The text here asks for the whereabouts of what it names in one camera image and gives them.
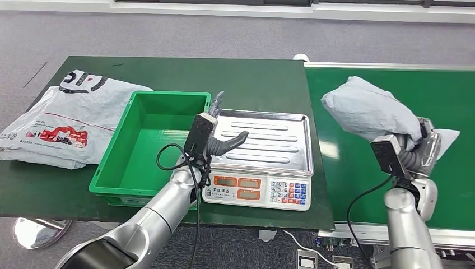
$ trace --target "plastic bag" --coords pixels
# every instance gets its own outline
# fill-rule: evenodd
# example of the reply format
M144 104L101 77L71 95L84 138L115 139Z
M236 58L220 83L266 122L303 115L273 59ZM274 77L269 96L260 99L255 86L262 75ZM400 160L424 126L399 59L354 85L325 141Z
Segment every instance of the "plastic bag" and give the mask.
M0 160L78 169L98 164L134 91L150 88L75 70L0 133Z

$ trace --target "metal stand base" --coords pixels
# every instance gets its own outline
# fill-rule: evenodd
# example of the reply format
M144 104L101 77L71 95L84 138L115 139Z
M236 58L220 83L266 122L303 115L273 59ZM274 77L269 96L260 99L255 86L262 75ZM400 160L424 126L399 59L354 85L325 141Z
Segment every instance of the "metal stand base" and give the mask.
M274 239L276 234L277 231L259 230L259 239L264 242L269 242L270 240Z
M13 228L13 239L22 248L45 248L61 238L72 220L42 220L19 217Z

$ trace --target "scale display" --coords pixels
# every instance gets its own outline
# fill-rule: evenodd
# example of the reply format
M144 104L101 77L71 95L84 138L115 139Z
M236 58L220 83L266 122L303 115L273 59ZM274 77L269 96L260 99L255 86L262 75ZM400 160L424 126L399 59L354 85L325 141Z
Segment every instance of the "scale display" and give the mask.
M310 208L310 178L213 172L203 189L209 203L305 211Z

